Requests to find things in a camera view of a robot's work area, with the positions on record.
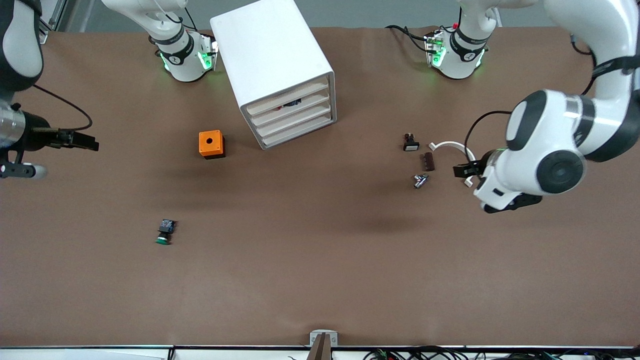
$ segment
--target orange box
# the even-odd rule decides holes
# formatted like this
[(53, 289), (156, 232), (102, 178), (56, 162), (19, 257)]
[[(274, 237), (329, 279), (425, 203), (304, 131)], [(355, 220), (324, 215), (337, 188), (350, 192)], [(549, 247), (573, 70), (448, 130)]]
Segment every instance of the orange box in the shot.
[(198, 146), (200, 155), (207, 160), (224, 158), (227, 155), (225, 137), (220, 130), (201, 132), (198, 137)]

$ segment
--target black circular joint cap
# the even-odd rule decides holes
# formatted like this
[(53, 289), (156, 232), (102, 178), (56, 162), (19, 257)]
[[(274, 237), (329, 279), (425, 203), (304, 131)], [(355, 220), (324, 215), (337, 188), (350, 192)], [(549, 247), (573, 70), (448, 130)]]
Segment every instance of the black circular joint cap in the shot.
[(548, 193), (563, 193), (578, 185), (584, 173), (582, 159), (576, 154), (559, 150), (545, 156), (536, 176), (540, 188)]

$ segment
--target brown tabletop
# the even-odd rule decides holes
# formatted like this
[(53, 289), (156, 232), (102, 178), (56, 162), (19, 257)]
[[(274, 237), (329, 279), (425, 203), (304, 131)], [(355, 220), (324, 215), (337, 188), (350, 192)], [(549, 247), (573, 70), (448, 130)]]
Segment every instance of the brown tabletop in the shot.
[[(574, 191), (487, 215), (439, 149), (420, 190), (403, 135), (461, 141), (529, 93), (580, 93), (589, 56), (557, 28), (500, 28), (465, 80), (389, 29), (314, 29), (338, 123), (260, 150), (223, 71), (173, 80), (144, 33), (53, 33), (39, 82), (92, 115), (99, 152), (44, 149), (0, 183), (0, 345), (635, 345), (640, 147)], [(84, 119), (31, 89), (26, 111)], [(470, 141), (504, 145), (505, 115)], [(203, 160), (198, 132), (228, 156)], [(154, 243), (163, 218), (173, 245)]]

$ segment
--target gray floor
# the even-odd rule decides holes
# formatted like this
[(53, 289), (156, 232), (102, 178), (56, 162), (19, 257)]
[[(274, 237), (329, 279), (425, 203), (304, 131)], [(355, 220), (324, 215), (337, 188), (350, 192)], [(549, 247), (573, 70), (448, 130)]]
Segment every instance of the gray floor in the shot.
[[(189, 12), (198, 28), (209, 19), (254, 0), (190, 0)], [(311, 27), (383, 28), (389, 24), (419, 28), (452, 24), (458, 19), (455, 0), (296, 0)], [(500, 10), (503, 26), (553, 26), (541, 3), (530, 8)], [(180, 16), (188, 18), (184, 12)], [(101, 0), (78, 0), (67, 31), (142, 31), (128, 18), (107, 9)]]

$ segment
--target white box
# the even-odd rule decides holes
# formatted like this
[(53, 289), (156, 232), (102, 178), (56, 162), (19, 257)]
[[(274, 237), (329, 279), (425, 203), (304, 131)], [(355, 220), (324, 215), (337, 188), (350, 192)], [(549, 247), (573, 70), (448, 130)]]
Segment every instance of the white box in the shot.
[(257, 1), (211, 18), (211, 29), (263, 149), (336, 121), (333, 69), (293, 0)]

